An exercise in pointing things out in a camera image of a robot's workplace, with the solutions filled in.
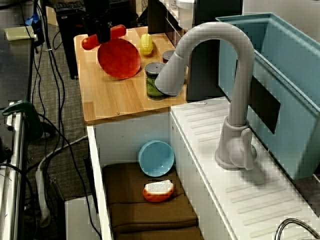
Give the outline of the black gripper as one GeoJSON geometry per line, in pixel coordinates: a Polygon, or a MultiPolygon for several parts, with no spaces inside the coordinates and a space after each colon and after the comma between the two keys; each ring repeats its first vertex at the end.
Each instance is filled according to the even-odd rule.
{"type": "Polygon", "coordinates": [[[97,35],[100,44],[111,39],[111,7],[109,0],[84,0],[83,26],[88,36],[97,35]]]}

